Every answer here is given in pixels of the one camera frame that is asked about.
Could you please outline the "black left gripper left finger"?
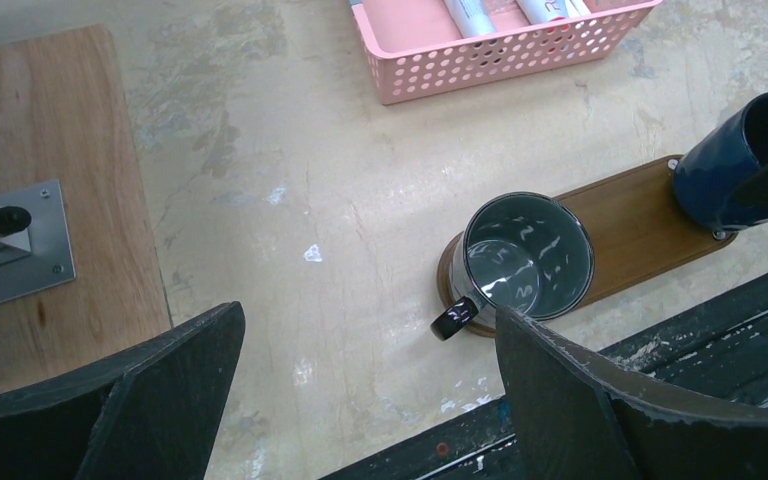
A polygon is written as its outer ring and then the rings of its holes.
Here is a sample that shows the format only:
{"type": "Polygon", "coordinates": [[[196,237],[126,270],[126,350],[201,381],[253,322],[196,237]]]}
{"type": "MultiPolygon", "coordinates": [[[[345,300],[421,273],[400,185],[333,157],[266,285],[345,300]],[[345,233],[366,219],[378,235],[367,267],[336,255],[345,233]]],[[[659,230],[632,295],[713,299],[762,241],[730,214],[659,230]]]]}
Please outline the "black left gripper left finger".
{"type": "Polygon", "coordinates": [[[200,479],[245,335],[240,303],[0,394],[0,479],[200,479]]]}

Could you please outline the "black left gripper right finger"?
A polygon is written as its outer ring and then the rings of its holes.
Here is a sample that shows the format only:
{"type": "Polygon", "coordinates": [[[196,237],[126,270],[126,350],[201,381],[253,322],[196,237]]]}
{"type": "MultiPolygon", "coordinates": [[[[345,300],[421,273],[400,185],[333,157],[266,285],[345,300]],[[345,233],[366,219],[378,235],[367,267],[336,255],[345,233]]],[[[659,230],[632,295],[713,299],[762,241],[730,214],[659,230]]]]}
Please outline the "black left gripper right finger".
{"type": "Polygon", "coordinates": [[[768,409],[627,369],[507,307],[495,349],[527,479],[768,479],[768,409]]]}

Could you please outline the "navy blue mug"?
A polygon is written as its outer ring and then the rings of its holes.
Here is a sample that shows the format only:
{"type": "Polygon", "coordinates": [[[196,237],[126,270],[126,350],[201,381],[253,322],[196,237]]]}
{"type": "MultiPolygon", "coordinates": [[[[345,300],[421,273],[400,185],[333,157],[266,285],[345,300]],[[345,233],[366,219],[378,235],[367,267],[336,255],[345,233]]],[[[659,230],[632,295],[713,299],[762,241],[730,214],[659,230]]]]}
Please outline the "navy blue mug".
{"type": "Polygon", "coordinates": [[[684,212],[712,232],[738,232],[768,223],[767,206],[735,200],[737,187],[768,163],[768,92],[749,101],[694,146],[673,173],[684,212]]]}

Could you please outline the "oval dark wooden tray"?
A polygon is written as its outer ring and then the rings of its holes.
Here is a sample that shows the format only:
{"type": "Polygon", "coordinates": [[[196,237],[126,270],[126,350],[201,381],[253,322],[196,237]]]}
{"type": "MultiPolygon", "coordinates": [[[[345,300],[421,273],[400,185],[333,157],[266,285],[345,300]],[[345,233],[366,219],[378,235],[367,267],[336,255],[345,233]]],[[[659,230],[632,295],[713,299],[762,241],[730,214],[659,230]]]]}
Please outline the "oval dark wooden tray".
{"type": "Polygon", "coordinates": [[[573,310],[716,252],[735,239],[695,224],[672,192],[675,155],[561,194],[595,252],[595,276],[573,310]]]}

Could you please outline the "dark green grey mug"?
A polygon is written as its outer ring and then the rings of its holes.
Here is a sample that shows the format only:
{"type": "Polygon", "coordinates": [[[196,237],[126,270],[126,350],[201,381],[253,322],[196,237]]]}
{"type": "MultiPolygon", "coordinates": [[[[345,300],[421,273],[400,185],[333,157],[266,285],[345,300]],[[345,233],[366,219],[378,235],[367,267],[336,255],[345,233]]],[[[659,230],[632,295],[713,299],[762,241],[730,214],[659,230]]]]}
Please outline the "dark green grey mug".
{"type": "Polygon", "coordinates": [[[534,192],[506,193],[445,247],[436,276],[445,309],[430,329],[441,341],[466,327],[494,336],[501,308],[552,320],[583,301],[594,276],[592,241],[568,207],[534,192]]]}

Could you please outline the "white grey toothpaste tube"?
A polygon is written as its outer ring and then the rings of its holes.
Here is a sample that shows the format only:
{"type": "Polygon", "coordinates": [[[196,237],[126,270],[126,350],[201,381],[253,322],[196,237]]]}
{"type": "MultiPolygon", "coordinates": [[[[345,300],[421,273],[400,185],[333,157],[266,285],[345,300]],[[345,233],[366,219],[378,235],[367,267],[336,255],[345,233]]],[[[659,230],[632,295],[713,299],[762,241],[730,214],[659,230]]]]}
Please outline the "white grey toothpaste tube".
{"type": "Polygon", "coordinates": [[[482,0],[444,0],[443,3],[463,38],[497,32],[482,0]]]}

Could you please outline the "pink perforated plastic basket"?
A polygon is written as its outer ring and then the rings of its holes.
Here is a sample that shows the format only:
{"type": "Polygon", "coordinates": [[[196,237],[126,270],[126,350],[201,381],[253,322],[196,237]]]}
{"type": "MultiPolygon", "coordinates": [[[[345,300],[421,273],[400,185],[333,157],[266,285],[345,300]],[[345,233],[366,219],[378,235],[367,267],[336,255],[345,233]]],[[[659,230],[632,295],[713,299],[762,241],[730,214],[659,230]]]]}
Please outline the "pink perforated plastic basket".
{"type": "Polygon", "coordinates": [[[384,105],[601,59],[656,7],[588,1],[588,14],[532,25],[513,1],[489,1],[497,31],[463,38],[441,1],[353,1],[351,12],[384,105]]]}

